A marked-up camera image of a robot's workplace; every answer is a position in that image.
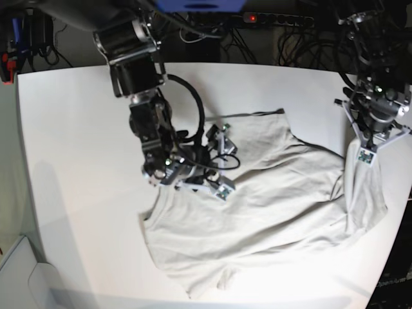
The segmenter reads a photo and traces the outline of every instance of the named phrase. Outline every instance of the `wrinkled fabric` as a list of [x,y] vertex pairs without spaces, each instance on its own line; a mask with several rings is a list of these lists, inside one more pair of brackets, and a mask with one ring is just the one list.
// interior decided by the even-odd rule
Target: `wrinkled fabric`
[[227,202],[206,192],[160,189],[144,221],[156,266],[191,298],[226,288],[242,268],[265,267],[353,243],[386,214],[378,161],[345,161],[306,145],[282,113],[228,118],[241,167]]

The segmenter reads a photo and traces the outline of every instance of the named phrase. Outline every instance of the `blue device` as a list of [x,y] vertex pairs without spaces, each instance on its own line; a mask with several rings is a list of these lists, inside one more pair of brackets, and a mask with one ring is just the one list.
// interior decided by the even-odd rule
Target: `blue device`
[[158,0],[164,12],[238,12],[246,0]]

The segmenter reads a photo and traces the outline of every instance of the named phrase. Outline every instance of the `floor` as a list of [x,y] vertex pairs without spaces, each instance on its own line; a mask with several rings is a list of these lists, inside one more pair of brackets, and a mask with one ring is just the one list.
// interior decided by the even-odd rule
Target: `floor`
[[19,235],[44,261],[20,138],[16,86],[0,84],[0,263]]

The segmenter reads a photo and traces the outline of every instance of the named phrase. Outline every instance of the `table surface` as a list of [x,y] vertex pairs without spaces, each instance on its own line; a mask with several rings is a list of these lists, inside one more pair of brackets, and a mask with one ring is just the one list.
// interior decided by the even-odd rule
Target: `table surface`
[[[238,64],[168,64],[200,93],[207,116],[284,108],[293,134],[344,155],[349,125],[333,104],[337,73]],[[412,185],[412,138],[380,152],[388,215],[356,244],[313,259],[250,270],[230,290],[191,301],[153,264],[138,214],[157,190],[140,174],[127,99],[106,67],[20,75],[24,143],[46,258],[79,308],[364,308],[388,258]],[[189,93],[168,82],[177,128],[197,124]],[[404,122],[412,124],[412,113]]]

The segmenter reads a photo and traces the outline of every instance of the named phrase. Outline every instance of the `black equipment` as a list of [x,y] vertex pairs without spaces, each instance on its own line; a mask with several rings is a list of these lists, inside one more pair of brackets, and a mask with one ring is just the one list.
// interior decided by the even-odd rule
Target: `black equipment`
[[[162,38],[153,29],[152,17],[156,14],[167,23],[210,40],[225,35],[222,23],[197,28],[180,15],[163,12],[152,0],[97,2],[44,0],[38,4],[31,1],[31,5],[72,26],[93,32],[95,44],[109,66],[115,96],[131,99],[129,123],[142,143],[145,156],[142,172],[149,181],[154,185],[174,185],[177,189],[206,189],[226,200],[235,186],[223,172],[239,167],[240,161],[235,156],[237,148],[227,138],[228,126],[214,126],[207,133],[208,144],[202,145],[205,115],[201,98],[189,83],[166,74],[160,55]],[[348,100],[335,102],[344,108],[362,141],[359,160],[372,164],[378,148],[411,131],[399,125],[396,119],[409,111],[411,101],[409,84],[397,73],[400,54],[405,50],[399,37],[412,39],[412,35],[403,33],[388,21],[381,0],[330,0],[326,4],[332,8],[342,28],[340,44],[350,46],[357,54],[357,81],[352,82],[345,72],[340,71],[348,85],[344,89]],[[17,4],[13,1],[9,9],[17,7],[24,7],[24,1]],[[2,20],[4,23],[8,21],[7,18]],[[251,17],[250,22],[254,21],[256,18]],[[193,136],[188,137],[187,131],[174,130],[170,105],[160,90],[167,80],[187,88],[196,101],[200,121]],[[391,136],[392,129],[399,133]]]

